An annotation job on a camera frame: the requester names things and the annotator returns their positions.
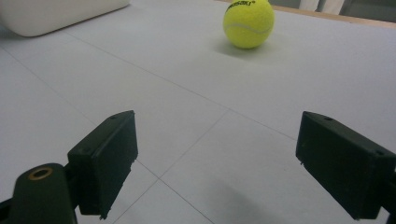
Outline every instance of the white table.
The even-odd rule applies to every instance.
[[[135,0],[38,38],[0,28],[0,201],[132,109],[138,161],[108,219],[79,223],[356,223],[295,158],[300,118],[396,152],[396,29],[277,11],[264,45],[241,50],[227,6]]]

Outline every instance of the yellow tennis ball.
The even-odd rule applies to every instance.
[[[223,29],[238,48],[256,48],[271,34],[274,16],[267,0],[234,0],[225,12]]]

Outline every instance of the screw hole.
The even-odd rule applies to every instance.
[[[50,167],[41,167],[34,170],[32,173],[29,174],[30,180],[40,180],[44,179],[47,176],[52,174],[52,168]]]

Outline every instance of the tennis ball logo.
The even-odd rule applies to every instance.
[[[236,0],[225,12],[224,33],[238,48],[253,49],[271,34],[274,17],[274,11],[267,0]]]

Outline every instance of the tennis ball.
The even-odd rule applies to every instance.
[[[238,48],[256,48],[271,34],[274,16],[267,0],[234,0],[224,15],[224,33]]]

